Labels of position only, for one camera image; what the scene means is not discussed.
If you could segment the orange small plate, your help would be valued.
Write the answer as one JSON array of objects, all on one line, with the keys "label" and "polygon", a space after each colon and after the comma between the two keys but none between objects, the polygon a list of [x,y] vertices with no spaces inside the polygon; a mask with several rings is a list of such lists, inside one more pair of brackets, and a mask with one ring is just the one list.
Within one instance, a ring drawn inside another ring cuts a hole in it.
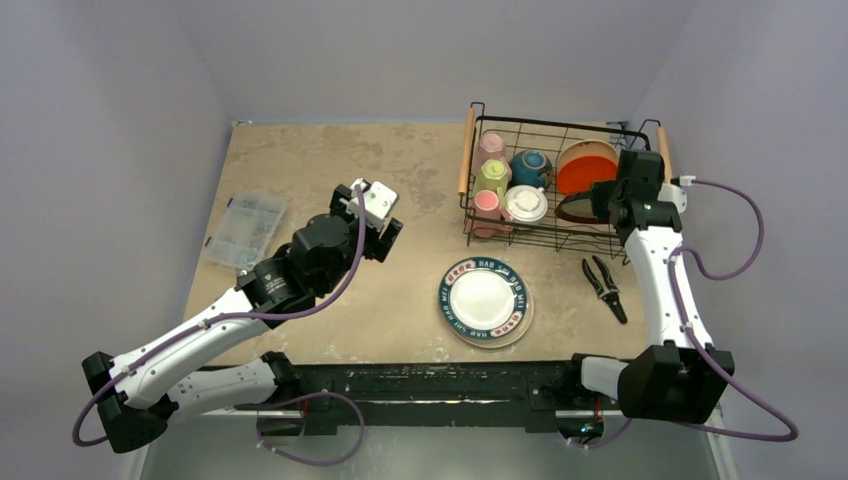
[{"label": "orange small plate", "polygon": [[596,182],[613,180],[617,163],[601,155],[583,155],[566,160],[556,176],[557,190],[569,195],[587,191]]}]

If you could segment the white handled cup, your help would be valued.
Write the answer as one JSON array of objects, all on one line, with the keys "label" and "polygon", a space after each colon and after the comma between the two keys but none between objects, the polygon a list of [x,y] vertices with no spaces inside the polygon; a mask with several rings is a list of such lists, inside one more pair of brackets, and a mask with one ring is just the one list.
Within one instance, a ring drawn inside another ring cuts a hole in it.
[{"label": "white handled cup", "polygon": [[541,188],[514,186],[505,194],[504,207],[514,223],[538,225],[548,212],[549,202]]}]

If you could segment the dark blue bowl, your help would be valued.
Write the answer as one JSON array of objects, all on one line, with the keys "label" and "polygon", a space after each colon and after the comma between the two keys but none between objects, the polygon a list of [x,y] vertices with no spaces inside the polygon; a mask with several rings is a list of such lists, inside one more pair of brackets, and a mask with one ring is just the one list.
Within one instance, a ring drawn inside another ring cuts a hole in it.
[{"label": "dark blue bowl", "polygon": [[546,189],[551,183],[553,165],[550,159],[537,150],[523,150],[509,161],[512,186],[530,186]]}]

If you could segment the salmon pink mug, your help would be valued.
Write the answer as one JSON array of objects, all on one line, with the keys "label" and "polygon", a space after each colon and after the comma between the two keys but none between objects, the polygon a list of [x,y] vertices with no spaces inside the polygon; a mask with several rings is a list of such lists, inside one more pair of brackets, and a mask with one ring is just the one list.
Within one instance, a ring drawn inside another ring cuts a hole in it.
[{"label": "salmon pink mug", "polygon": [[476,193],[468,210],[470,218],[465,231],[474,237],[489,239],[500,233],[511,233],[512,217],[501,206],[500,198],[492,190]]}]

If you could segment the green faceted mug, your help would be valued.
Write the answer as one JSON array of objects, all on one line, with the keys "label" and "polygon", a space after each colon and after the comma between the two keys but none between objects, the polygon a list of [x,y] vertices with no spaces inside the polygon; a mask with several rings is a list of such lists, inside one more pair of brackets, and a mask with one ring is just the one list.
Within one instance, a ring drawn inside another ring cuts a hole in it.
[{"label": "green faceted mug", "polygon": [[488,159],[480,167],[475,175],[472,195],[488,190],[494,192],[499,198],[503,198],[511,179],[511,170],[503,158]]}]

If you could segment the green rimmed white plate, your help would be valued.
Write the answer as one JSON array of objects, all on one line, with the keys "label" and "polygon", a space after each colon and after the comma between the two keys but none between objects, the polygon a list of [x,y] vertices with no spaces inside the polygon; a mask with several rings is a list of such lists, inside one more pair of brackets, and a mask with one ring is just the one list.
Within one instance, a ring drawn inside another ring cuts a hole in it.
[{"label": "green rimmed white plate", "polygon": [[437,300],[453,333],[483,349],[517,342],[534,317],[526,282],[508,264],[491,257],[468,257],[452,265],[440,280]]}]

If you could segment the light pink faceted mug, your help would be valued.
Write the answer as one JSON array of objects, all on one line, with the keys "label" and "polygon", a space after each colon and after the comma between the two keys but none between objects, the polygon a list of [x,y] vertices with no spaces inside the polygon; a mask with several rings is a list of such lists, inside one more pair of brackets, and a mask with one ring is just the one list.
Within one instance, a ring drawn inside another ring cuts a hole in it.
[{"label": "light pink faceted mug", "polygon": [[472,155],[471,172],[476,174],[487,160],[502,161],[505,158],[505,142],[497,133],[484,133],[476,143]]}]

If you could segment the large white bottom plate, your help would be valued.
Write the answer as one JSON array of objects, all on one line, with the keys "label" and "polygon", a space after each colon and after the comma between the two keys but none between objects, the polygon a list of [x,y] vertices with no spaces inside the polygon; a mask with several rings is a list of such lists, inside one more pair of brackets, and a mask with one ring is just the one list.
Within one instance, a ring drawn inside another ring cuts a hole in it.
[{"label": "large white bottom plate", "polygon": [[443,319],[453,332],[474,347],[495,350],[516,343],[532,325],[532,295],[512,294],[495,299],[481,295],[448,296],[440,303]]}]

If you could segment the red rimmed plate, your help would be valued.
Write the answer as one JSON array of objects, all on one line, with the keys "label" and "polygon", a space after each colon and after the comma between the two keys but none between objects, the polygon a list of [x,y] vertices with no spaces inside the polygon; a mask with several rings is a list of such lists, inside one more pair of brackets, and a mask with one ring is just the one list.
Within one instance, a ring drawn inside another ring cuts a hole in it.
[{"label": "red rimmed plate", "polygon": [[592,210],[591,193],[576,192],[565,195],[554,210],[558,219],[576,224],[598,224]]}]

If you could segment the cream painted plate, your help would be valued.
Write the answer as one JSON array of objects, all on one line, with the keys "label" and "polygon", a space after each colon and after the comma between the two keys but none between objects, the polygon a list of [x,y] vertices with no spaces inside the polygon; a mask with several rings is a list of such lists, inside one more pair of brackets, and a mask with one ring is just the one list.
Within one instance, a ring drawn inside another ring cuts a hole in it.
[{"label": "cream painted plate", "polygon": [[584,139],[572,143],[566,147],[557,160],[557,171],[561,171],[568,163],[582,157],[601,157],[617,168],[618,151],[615,147],[604,140]]}]

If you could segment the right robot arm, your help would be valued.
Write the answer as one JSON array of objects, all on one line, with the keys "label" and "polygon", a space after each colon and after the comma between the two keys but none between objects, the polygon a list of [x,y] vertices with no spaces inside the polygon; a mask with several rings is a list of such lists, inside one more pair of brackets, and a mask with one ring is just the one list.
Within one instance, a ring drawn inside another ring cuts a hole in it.
[{"label": "right robot arm", "polygon": [[685,264],[678,206],[662,199],[665,168],[653,151],[624,150],[616,177],[591,188],[594,215],[617,233],[635,269],[648,345],[632,360],[577,355],[579,369],[561,392],[576,407],[602,394],[628,418],[703,424],[733,375],[730,352],[718,350],[698,319]]}]

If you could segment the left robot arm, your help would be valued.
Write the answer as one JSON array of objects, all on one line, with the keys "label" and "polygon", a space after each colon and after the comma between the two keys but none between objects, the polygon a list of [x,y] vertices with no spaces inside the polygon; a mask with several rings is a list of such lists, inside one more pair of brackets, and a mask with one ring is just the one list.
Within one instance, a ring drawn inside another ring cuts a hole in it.
[{"label": "left robot arm", "polygon": [[108,443],[113,452],[127,453],[152,443],[170,424],[211,410],[265,401],[275,409],[292,405],[298,382],[267,360],[221,370],[206,365],[335,303],[362,261],[388,256],[403,228],[390,216],[398,202],[398,193],[379,181],[339,185],[328,213],[311,218],[289,243],[239,274],[205,310],[131,351],[85,358],[92,397],[74,421],[73,443]]}]

